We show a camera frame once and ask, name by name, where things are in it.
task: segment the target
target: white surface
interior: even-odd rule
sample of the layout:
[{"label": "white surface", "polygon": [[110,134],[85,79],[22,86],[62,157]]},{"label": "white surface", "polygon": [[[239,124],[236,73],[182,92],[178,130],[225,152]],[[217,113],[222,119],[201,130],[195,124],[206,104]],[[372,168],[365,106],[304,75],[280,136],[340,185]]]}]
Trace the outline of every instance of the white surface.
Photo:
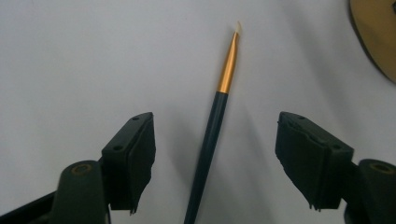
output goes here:
[{"label": "white surface", "polygon": [[308,117],[365,158],[396,164],[396,86],[369,63],[346,1],[1,1],[0,214],[97,160],[154,113],[157,155],[137,213],[182,223],[224,55],[243,33],[197,223],[344,223],[309,210],[275,155],[277,117]]}]

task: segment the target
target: thin paintbrush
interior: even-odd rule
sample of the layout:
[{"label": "thin paintbrush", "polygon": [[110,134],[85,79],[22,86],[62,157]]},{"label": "thin paintbrush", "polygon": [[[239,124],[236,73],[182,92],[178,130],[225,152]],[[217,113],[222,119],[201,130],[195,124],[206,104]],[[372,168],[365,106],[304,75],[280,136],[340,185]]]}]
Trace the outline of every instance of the thin paintbrush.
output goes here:
[{"label": "thin paintbrush", "polygon": [[235,68],[240,32],[241,24],[238,22],[221,72],[221,78],[219,80],[218,89],[210,111],[209,121],[207,122],[204,142],[202,144],[201,154],[195,171],[184,224],[193,224],[198,213],[207,174],[209,173],[210,163],[212,162],[213,153],[218,141],[221,122],[224,116],[225,106],[227,104],[228,93],[233,80],[233,70]]}]

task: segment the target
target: gold ferrule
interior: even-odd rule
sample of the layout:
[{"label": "gold ferrule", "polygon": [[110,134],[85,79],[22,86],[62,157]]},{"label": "gold ferrule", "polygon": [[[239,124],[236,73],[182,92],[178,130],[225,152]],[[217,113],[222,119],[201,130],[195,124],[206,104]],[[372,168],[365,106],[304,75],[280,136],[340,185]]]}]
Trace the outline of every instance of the gold ferrule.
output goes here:
[{"label": "gold ferrule", "polygon": [[236,54],[238,51],[238,40],[239,34],[235,32],[221,71],[221,77],[218,85],[219,92],[228,93],[230,91],[231,82],[233,81],[233,70],[235,69],[236,63]]}]

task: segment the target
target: brush tip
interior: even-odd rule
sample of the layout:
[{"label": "brush tip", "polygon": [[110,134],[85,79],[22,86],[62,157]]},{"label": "brush tip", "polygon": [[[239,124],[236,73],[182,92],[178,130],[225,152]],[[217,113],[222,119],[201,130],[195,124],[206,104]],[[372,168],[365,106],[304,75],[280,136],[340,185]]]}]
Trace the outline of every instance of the brush tip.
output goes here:
[{"label": "brush tip", "polygon": [[242,25],[241,25],[241,22],[237,22],[236,23],[236,29],[235,29],[235,32],[237,33],[237,34],[241,34],[241,31],[242,31]]}]

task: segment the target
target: copper metal ferrule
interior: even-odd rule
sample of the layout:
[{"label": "copper metal ferrule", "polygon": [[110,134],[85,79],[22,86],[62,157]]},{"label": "copper metal ferrule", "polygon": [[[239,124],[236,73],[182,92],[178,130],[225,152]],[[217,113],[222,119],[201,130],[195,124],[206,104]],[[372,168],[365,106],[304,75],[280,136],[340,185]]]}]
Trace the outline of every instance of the copper metal ferrule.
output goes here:
[{"label": "copper metal ferrule", "polygon": [[233,70],[235,69],[236,54],[238,51],[238,32],[233,33],[233,40],[231,41],[230,48],[228,50],[227,58],[225,59],[221,77],[219,80],[218,91],[228,93],[230,91],[231,82],[233,81]]}]

